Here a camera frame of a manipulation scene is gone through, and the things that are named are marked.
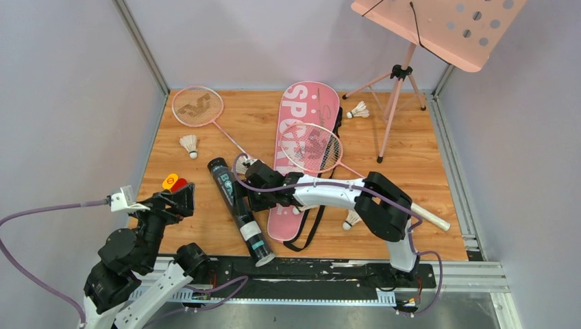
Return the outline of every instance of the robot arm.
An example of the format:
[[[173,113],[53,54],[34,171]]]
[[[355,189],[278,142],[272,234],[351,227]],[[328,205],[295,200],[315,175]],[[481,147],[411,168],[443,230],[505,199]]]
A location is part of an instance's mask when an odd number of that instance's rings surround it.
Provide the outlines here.
[[[141,281],[134,272],[153,271],[165,227],[193,215],[194,184],[175,193],[162,191],[136,203],[130,188],[111,196],[111,210],[128,212],[138,219],[137,228],[115,230],[99,250],[101,261],[87,277],[83,328],[142,328],[149,318],[184,285],[207,272],[208,257],[195,243],[181,247],[174,262],[150,289],[123,310],[125,302]]]
[[[376,202],[369,193],[352,188],[353,186],[368,188],[404,208],[411,209],[413,203],[409,195],[382,174],[370,172],[365,179],[357,180],[329,180],[298,172],[287,173],[283,176],[257,160],[250,165],[245,175],[247,183],[257,188],[308,183],[307,186],[288,188],[272,193],[252,193],[249,191],[248,197],[252,210],[264,210],[277,204],[298,207],[323,205],[355,210],[369,230],[378,238],[386,241],[390,250],[391,266],[404,273],[414,275],[419,257],[412,252],[409,245],[410,216],[386,202]],[[330,186],[317,184],[318,182],[342,184],[341,186]]]

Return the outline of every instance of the white sticker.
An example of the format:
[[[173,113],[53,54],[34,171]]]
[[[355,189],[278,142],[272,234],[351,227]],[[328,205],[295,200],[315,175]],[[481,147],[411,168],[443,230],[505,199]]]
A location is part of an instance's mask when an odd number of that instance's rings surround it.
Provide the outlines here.
[[[248,224],[245,224],[243,227],[240,228],[240,233],[242,233],[242,237],[244,241],[248,241],[251,237],[261,233],[260,227],[258,227],[258,223],[252,221]]]

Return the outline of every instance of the racket strings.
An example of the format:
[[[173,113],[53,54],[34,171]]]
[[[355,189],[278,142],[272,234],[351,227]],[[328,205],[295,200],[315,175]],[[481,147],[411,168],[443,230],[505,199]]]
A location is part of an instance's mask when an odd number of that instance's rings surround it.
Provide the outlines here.
[[[288,126],[282,133],[280,147],[300,169],[322,173],[337,166],[343,146],[335,134],[311,123]]]
[[[184,125],[201,127],[217,119],[222,113],[222,99],[213,91],[192,87],[181,91],[173,100],[173,114]]]

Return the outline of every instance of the white wall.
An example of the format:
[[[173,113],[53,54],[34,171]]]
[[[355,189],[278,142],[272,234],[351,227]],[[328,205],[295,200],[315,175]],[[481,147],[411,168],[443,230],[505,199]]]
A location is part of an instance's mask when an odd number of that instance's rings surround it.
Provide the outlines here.
[[[316,80],[347,90],[401,64],[408,45],[350,0],[127,2],[171,88],[279,90]],[[419,88],[432,90],[445,64],[418,49],[412,67]]]
[[[162,93],[111,1],[0,0],[0,218],[136,186]],[[32,273],[82,301],[97,250],[123,221],[106,207],[8,222]],[[0,327],[75,328],[77,313],[0,255]]]
[[[479,231],[524,327],[578,328],[581,31],[577,0],[530,0],[442,101]]]

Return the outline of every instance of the music stand tripod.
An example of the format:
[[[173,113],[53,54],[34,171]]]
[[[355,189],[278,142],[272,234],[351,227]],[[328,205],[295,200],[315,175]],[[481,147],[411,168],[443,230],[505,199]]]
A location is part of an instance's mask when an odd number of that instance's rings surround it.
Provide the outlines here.
[[[417,87],[416,80],[414,79],[414,76],[412,75],[413,69],[410,66],[410,62],[412,60],[412,56],[414,54],[415,49],[416,49],[416,44],[414,44],[413,42],[410,42],[410,46],[408,47],[408,52],[406,54],[406,58],[404,59],[403,64],[394,65],[393,68],[391,69],[391,72],[386,73],[380,77],[377,77],[374,80],[371,80],[370,82],[364,84],[360,88],[357,88],[357,89],[343,95],[343,99],[347,99],[347,98],[351,97],[354,93],[357,93],[365,88],[369,88],[369,90],[373,94],[373,97],[375,98],[375,101],[378,103],[379,107],[382,108],[382,104],[380,103],[380,99],[377,96],[377,93],[373,89],[373,85],[378,83],[379,81],[381,81],[383,79],[388,78],[388,77],[390,79],[393,79],[394,77],[397,78],[395,80],[393,90],[391,91],[391,94],[389,95],[389,99],[387,101],[387,104],[385,105],[385,109],[384,109],[383,115],[382,115],[382,118],[384,119],[384,121],[385,121],[385,119],[387,119],[387,127],[385,129],[385,134],[383,136],[383,143],[382,143],[382,146],[380,149],[380,154],[378,156],[378,163],[381,163],[383,161],[385,147],[387,146],[387,137],[389,135],[389,130],[391,129],[391,123],[393,122],[393,116],[395,115],[395,109],[397,107],[397,101],[399,101],[399,95],[401,93],[401,88],[404,85],[404,81],[405,81],[406,77],[410,78],[410,83],[412,84],[412,87],[414,88],[414,92],[416,93],[416,96],[418,97],[422,111],[425,111],[425,109],[426,109],[425,99],[423,98],[423,95],[420,93],[420,91]]]

